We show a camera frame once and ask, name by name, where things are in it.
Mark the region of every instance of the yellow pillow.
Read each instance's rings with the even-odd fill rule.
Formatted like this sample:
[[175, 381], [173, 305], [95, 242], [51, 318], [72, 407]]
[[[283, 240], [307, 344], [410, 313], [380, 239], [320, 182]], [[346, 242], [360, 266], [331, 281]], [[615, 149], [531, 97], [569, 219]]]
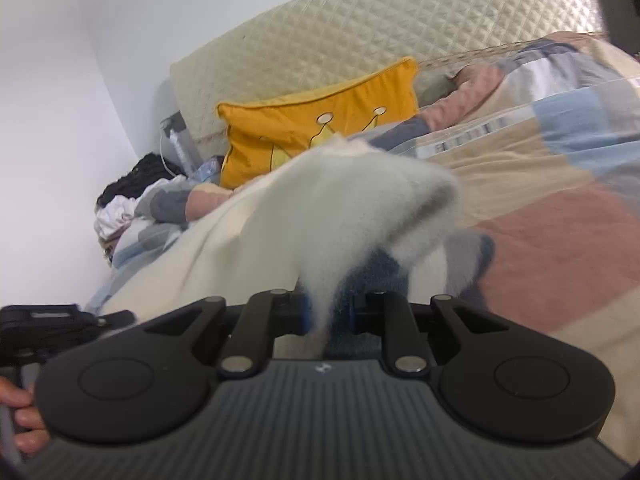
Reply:
[[403, 57], [359, 79], [247, 104], [219, 103], [228, 124], [229, 151], [220, 175], [234, 189], [326, 142], [416, 114], [412, 81], [418, 64]]

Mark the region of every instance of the finger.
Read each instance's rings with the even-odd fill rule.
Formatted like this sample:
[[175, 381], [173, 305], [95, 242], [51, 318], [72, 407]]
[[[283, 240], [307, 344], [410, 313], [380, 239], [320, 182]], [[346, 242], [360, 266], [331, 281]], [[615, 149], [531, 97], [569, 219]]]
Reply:
[[28, 431], [14, 435], [16, 447], [23, 453], [34, 454], [47, 445], [49, 433], [44, 430]]
[[0, 404], [7, 404], [12, 408], [23, 408], [33, 402], [33, 396], [15, 386], [6, 377], [0, 377]]
[[29, 430], [44, 430], [44, 422], [37, 408], [22, 408], [15, 411], [15, 421]]

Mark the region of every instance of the beige quilted cover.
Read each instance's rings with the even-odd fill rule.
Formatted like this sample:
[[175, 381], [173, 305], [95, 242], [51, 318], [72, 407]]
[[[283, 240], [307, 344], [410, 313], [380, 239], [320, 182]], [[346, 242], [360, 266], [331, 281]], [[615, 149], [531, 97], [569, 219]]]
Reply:
[[[602, 29], [598, 0], [292, 0], [172, 64], [171, 82], [201, 154], [223, 155], [221, 100], [318, 88], [402, 56], [427, 62], [556, 30]], [[426, 84], [421, 73], [418, 97]]]

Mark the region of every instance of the black device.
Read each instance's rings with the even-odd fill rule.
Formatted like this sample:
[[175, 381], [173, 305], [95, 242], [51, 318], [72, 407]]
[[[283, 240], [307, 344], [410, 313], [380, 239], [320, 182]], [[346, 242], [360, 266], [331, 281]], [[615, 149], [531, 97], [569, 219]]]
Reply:
[[128, 310], [97, 317], [76, 304], [5, 306], [0, 310], [0, 367], [44, 363], [135, 320]]
[[197, 301], [52, 359], [39, 480], [618, 480], [597, 440], [614, 382], [594, 356], [439, 295], [354, 298], [377, 360], [278, 360], [305, 297]]

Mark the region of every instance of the pile of clothes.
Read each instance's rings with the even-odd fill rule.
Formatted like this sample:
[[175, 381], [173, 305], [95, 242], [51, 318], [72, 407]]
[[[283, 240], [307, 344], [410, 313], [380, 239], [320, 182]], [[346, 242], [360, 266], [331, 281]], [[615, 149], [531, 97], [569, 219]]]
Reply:
[[109, 261], [142, 197], [155, 187], [185, 179], [182, 168], [163, 162], [155, 153], [148, 153], [129, 173], [104, 189], [96, 201], [94, 229]]

